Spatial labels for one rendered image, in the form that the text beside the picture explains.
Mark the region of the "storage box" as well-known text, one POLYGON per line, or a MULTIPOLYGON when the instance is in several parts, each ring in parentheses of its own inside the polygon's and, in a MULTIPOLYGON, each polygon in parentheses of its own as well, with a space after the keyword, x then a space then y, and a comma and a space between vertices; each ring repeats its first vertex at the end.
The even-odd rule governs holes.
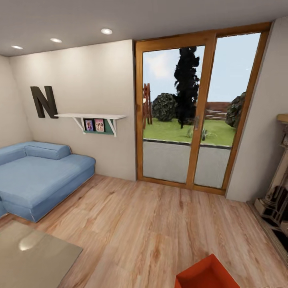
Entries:
POLYGON ((240 288, 214 254, 176 276, 174 288, 240 288))

